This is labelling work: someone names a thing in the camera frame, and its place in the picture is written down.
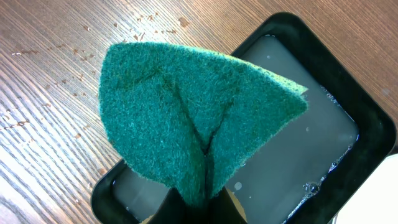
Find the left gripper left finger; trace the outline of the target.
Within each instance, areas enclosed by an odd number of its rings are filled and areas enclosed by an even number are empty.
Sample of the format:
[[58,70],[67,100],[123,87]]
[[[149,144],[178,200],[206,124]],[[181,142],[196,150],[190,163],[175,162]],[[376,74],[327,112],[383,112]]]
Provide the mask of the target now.
[[147,224],[188,224],[192,217],[178,190],[172,188]]

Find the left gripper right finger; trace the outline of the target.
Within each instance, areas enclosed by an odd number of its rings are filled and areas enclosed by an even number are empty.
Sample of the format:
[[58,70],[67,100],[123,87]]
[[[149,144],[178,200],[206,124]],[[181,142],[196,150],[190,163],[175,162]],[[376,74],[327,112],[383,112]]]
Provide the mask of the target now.
[[207,200],[207,224],[247,224],[239,213],[230,193],[223,187],[214,197]]

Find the green yellow sponge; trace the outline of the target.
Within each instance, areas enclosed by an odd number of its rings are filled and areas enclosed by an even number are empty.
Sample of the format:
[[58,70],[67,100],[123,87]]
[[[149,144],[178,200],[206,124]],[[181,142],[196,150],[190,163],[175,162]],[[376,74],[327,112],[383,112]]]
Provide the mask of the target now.
[[109,142],[133,171],[202,207],[306,112],[306,90],[219,52],[120,43],[103,61],[99,113]]

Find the light blue plate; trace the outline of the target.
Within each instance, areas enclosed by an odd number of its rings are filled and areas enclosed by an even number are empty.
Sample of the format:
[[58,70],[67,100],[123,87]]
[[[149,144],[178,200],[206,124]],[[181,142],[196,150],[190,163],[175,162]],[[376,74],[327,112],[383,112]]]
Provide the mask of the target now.
[[397,224],[397,154],[384,159],[331,223]]

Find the black rectangular sponge tray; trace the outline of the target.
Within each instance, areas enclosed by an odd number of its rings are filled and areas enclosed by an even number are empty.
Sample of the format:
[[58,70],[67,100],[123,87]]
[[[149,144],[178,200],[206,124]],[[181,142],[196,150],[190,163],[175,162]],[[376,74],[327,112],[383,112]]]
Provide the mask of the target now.
[[[394,122],[296,15],[270,16],[229,56],[307,88],[306,112],[224,185],[239,213],[247,223],[328,223],[394,148]],[[170,189],[121,157],[91,207],[102,223],[147,223]],[[185,204],[191,223],[205,223],[208,203]]]

